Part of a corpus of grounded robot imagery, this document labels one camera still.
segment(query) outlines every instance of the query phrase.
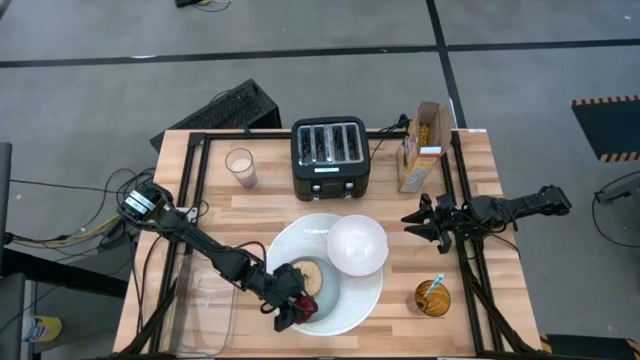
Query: toaster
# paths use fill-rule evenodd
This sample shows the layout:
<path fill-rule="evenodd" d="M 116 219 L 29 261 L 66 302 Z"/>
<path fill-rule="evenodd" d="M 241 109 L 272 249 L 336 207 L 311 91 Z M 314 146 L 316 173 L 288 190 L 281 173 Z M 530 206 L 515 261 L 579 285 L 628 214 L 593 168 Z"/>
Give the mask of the toaster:
<path fill-rule="evenodd" d="M 302 201 L 363 196 L 371 164 L 362 120 L 298 120 L 291 128 L 291 162 L 293 188 Z"/>

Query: cardboard box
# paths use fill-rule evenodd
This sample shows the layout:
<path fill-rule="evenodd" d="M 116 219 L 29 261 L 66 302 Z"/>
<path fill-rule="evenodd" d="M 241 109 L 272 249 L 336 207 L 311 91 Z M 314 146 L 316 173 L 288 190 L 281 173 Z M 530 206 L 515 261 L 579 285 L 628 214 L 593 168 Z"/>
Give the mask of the cardboard box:
<path fill-rule="evenodd" d="M 452 113 L 449 104 L 420 104 L 397 152 L 399 192 L 418 192 L 429 171 L 447 152 L 451 142 Z M 429 127 L 427 146 L 420 146 L 420 125 Z"/>

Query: wooden table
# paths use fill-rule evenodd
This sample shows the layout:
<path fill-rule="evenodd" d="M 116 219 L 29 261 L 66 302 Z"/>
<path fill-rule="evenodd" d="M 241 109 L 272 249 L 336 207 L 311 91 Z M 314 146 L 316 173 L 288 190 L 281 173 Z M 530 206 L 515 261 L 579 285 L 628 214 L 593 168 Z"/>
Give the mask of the wooden table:
<path fill-rule="evenodd" d="M 158 161 L 155 182 L 177 194 L 187 147 L 188 131 L 168 131 Z M 501 196 L 502 189 L 486 132 L 460 130 L 472 195 Z M 371 140 L 371 149 L 379 140 Z M 462 280 L 455 247 L 440 255 L 436 243 L 403 232 L 404 215 L 418 208 L 417 194 L 397 192 L 395 151 L 400 140 L 385 140 L 371 164 L 367 194 L 357 200 L 301 202 L 293 195 L 288 140 L 214 140 L 211 145 L 203 200 L 211 209 L 199 220 L 199 228 L 219 242 L 238 245 L 258 240 L 265 245 L 288 224 L 311 213 L 363 214 L 377 220 L 389 236 L 390 253 L 384 272 L 384 288 L 373 313 L 355 329 L 334 337 L 312 337 L 288 329 L 273 331 L 273 315 L 262 315 L 260 302 L 252 293 L 238 292 L 231 305 L 232 291 L 211 271 L 210 263 L 195 257 L 194 276 L 189 290 L 183 347 L 201 348 L 220 356 L 462 356 L 473 355 L 473 345 Z M 249 149 L 255 158 L 259 185 L 243 189 L 224 166 L 232 148 Z M 196 151 L 191 185 L 196 179 Z M 462 203 L 455 157 L 449 156 L 458 203 Z M 434 167 L 422 192 L 432 198 L 445 193 L 442 171 Z M 511 230 L 502 234 L 513 239 Z M 144 233 L 136 253 L 136 271 L 141 269 L 156 235 Z M 529 345 L 540 348 L 533 312 L 518 255 L 499 241 L 487 238 L 485 255 L 495 302 L 513 328 Z M 259 250 L 249 248 L 255 254 Z M 162 277 L 167 242 L 161 241 L 150 256 L 143 315 L 155 309 Z M 449 312 L 440 318 L 413 315 L 405 299 L 423 280 L 446 273 L 444 282 L 452 296 Z M 209 286 L 204 293 L 198 286 Z M 485 348 L 491 349 L 487 317 L 478 305 Z M 116 337 L 114 351 L 123 349 L 135 336 L 138 304 L 133 278 Z M 165 326 L 171 327 L 171 316 Z M 163 336 L 164 348 L 167 338 Z"/>

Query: concrete floor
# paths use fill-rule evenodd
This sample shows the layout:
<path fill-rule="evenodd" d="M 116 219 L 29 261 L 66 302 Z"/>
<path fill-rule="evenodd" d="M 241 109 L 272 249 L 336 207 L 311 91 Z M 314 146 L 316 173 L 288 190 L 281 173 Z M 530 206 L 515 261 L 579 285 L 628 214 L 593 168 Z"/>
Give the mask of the concrete floor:
<path fill-rule="evenodd" d="M 436 3 L 448 44 L 618 39 L 640 30 L 635 0 Z M 0 61 L 433 44 L 422 0 L 236 0 L 217 14 L 170 0 L 13 0 L 0 19 Z M 640 250 L 603 240 L 589 207 L 594 191 L 638 165 L 598 162 L 569 107 L 640 93 L 640 47 L 450 57 L 468 126 L 489 130 L 505 195 L 553 183 L 574 205 L 564 218 L 522 221 L 517 234 L 540 331 L 640 339 Z M 101 187 L 117 168 L 153 166 L 148 138 L 248 78 L 280 106 L 284 126 L 349 114 L 383 127 L 420 100 L 448 99 L 436 53 L 2 68 L 0 141 L 15 146 L 14 178 Z M 76 228 L 101 197 L 17 184 L 11 194 L 9 231 L 30 237 Z M 113 213 L 107 203 L 99 220 Z M 625 205 L 604 209 L 605 229 L 637 242 Z M 105 355 L 113 335 L 44 358 Z"/>

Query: toaster slot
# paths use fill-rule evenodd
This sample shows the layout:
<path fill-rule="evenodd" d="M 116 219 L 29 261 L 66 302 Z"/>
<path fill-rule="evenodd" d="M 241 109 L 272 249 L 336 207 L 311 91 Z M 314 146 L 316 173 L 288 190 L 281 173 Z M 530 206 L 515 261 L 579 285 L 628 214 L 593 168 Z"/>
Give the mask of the toaster slot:
<path fill-rule="evenodd" d="M 361 159 L 360 146 L 358 141 L 358 127 L 355 124 L 347 124 L 347 149 L 349 151 L 349 159 L 358 161 Z"/>
<path fill-rule="evenodd" d="M 335 161 L 345 161 L 346 152 L 344 147 L 344 136 L 342 135 L 342 126 L 334 125 L 331 127 L 331 138 L 333 139 L 333 158 Z"/>
<path fill-rule="evenodd" d="M 327 141 L 324 126 L 313 127 L 313 137 L 315 138 L 316 162 L 327 162 Z"/>
<path fill-rule="evenodd" d="M 298 128 L 298 153 L 300 155 L 300 165 L 312 163 L 311 129 L 309 127 Z"/>

